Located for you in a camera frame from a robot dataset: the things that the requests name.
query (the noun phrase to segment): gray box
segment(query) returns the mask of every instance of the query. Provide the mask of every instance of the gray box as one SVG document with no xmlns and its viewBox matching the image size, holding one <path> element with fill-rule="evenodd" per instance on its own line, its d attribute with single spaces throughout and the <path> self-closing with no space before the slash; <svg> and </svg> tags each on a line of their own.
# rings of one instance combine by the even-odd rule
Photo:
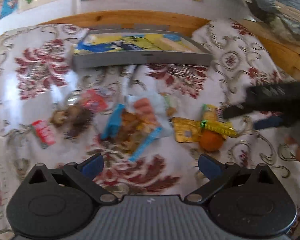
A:
<svg viewBox="0 0 300 240">
<path fill-rule="evenodd" d="M 194 52 L 178 52 L 165 50 L 129 50 L 114 52 L 91 52 L 87 54 L 74 54 L 73 66 L 75 70 L 82 68 L 94 68 L 111 65 L 130 64 L 185 64 L 209 66 L 212 61 L 212 54 L 199 43 L 185 37 L 180 33 L 144 30 L 144 29 L 107 29 L 93 30 L 89 34 L 101 33 L 153 33 L 153 34 L 173 34 L 181 37 L 182 42 L 194 50 Z"/>
</svg>

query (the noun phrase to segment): red and white package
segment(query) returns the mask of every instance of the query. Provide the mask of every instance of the red and white package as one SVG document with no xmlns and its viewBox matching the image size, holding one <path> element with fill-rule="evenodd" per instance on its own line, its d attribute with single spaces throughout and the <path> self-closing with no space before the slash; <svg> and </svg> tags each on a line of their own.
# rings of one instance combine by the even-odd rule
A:
<svg viewBox="0 0 300 240">
<path fill-rule="evenodd" d="M 107 109 L 105 98 L 94 89 L 89 89 L 81 95 L 80 103 L 83 107 L 91 110 L 94 114 Z"/>
<path fill-rule="evenodd" d="M 38 120 L 31 124 L 34 135 L 38 138 L 40 146 L 45 149 L 56 143 L 55 136 L 47 121 Z"/>
</svg>

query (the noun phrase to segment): patterned tablecloth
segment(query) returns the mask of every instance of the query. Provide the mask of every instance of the patterned tablecloth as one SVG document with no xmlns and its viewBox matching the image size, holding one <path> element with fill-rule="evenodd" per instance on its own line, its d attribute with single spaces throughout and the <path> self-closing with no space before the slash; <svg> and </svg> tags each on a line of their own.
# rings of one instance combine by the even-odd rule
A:
<svg viewBox="0 0 300 240">
<path fill-rule="evenodd" d="M 232 21 L 211 22 L 193 33 L 214 55 L 211 66 L 140 65 L 100 67 L 75 73 L 69 50 L 87 30 L 73 25 L 43 25 L 14 30 L 0 37 L 0 239 L 13 233 L 5 208 L 18 185 L 35 163 L 54 168 L 81 162 L 101 152 L 105 167 L 94 181 L 122 194 L 187 195 L 207 179 L 197 168 L 202 152 L 197 143 L 177 143 L 173 136 L 154 141 L 134 163 L 115 145 L 100 143 L 124 84 L 128 93 L 168 90 L 178 95 L 175 116 L 200 120 L 203 103 L 220 106 L 243 100 L 251 84 L 285 79 L 267 51 L 252 33 Z M 109 108 L 95 116 L 94 124 L 76 141 L 65 140 L 54 130 L 56 143 L 41 149 L 29 125 L 48 120 L 64 106 L 73 90 L 102 85 L 115 91 Z M 284 144 L 286 129 L 255 131 L 252 121 L 276 113 L 253 113 L 234 120 L 241 135 L 228 138 L 211 155 L 221 162 L 254 167 L 267 163 L 287 189 L 298 208 L 300 220 L 300 163 Z"/>
</svg>

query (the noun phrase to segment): wall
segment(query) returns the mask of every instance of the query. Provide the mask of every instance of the wall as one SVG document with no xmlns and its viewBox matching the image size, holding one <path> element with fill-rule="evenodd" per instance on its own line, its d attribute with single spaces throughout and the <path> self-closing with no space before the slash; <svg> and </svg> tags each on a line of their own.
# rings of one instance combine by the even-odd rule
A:
<svg viewBox="0 0 300 240">
<path fill-rule="evenodd" d="M 8 30 L 31 26 L 55 18 L 105 10 L 155 10 L 215 20 L 250 18 L 241 0 L 58 0 L 22 13 L 13 12 L 0 20 L 0 35 Z"/>
</svg>

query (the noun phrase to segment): orange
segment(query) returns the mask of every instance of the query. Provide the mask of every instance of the orange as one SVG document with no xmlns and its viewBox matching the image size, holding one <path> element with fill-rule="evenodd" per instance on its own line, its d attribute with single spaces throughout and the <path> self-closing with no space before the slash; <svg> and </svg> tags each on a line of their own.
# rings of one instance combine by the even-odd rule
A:
<svg viewBox="0 0 300 240">
<path fill-rule="evenodd" d="M 223 145 L 223 136 L 219 133 L 204 129 L 200 139 L 200 146 L 208 151 L 215 152 Z"/>
</svg>

